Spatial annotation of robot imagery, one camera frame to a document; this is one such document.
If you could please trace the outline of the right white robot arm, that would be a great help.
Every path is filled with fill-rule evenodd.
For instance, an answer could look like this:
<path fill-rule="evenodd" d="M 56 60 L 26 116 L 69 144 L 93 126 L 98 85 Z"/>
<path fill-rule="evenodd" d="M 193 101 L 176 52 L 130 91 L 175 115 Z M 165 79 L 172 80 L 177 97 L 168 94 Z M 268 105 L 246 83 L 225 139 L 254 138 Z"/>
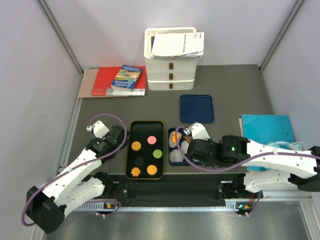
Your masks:
<path fill-rule="evenodd" d="M 306 151 L 273 147 L 245 137 L 226 135 L 220 142 L 192 139 L 185 158 L 200 161 L 206 171 L 219 173 L 238 167 L 262 167 L 265 171 L 240 173 L 223 183 L 225 198 L 245 198 L 263 190 L 296 186 L 306 192 L 320 190 L 320 148 Z"/>

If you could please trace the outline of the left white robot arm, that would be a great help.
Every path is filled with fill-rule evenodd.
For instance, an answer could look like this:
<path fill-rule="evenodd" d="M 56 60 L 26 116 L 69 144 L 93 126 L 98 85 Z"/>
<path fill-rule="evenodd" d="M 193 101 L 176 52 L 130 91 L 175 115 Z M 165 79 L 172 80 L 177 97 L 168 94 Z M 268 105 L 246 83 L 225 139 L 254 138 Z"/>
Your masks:
<path fill-rule="evenodd" d="M 56 231 L 65 218 L 78 207 L 94 198 L 110 198 L 115 190 L 113 181 L 104 172 L 88 175 L 115 158 L 129 141 L 130 133 L 120 125 L 108 129 L 97 121 L 88 128 L 94 138 L 80 155 L 52 182 L 26 194 L 25 215 L 46 234 Z"/>

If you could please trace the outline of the orange round cookie bottom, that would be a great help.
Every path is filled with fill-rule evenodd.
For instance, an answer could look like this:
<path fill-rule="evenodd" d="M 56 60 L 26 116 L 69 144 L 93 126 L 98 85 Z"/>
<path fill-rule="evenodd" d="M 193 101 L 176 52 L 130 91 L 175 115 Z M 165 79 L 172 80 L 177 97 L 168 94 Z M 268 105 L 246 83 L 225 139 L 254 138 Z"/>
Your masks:
<path fill-rule="evenodd" d="M 151 164 L 147 167 L 146 171 L 150 176 L 154 176 L 157 173 L 158 169 L 155 165 Z"/>

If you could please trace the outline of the orange round cookie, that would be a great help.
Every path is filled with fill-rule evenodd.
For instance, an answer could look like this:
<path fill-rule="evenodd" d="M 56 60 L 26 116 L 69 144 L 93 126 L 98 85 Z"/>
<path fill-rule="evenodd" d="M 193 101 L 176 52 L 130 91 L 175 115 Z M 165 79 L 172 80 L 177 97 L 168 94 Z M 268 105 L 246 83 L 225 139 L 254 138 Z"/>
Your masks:
<path fill-rule="evenodd" d="M 142 144 L 139 142 L 139 141 L 134 141 L 132 144 L 131 144 L 131 149 L 133 151 L 139 151 L 142 147 Z"/>
<path fill-rule="evenodd" d="M 147 167 L 146 171 L 150 176 L 154 176 L 157 173 L 158 169 L 155 165 L 151 164 Z"/>

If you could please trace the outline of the orange small flower cookie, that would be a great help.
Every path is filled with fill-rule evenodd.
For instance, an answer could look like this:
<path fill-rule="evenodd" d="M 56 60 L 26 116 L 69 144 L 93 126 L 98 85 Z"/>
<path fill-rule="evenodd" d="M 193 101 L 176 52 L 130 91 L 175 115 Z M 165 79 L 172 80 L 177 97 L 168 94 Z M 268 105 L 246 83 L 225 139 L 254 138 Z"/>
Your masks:
<path fill-rule="evenodd" d="M 184 139 L 186 140 L 186 141 L 188 141 L 188 142 L 190 142 L 191 141 L 191 139 L 188 137 L 188 136 L 184 136 Z"/>

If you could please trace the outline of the orange flower cookie top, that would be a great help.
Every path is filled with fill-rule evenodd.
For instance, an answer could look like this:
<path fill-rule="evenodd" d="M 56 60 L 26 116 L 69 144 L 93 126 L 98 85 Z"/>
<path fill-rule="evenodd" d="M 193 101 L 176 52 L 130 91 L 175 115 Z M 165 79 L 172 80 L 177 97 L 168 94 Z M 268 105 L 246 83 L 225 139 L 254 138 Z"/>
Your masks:
<path fill-rule="evenodd" d="M 177 134 L 175 132 L 172 132 L 171 133 L 171 137 L 170 137 L 170 140 L 172 143 L 176 144 L 177 141 L 179 141 L 181 138 L 181 134 L 178 132 Z"/>

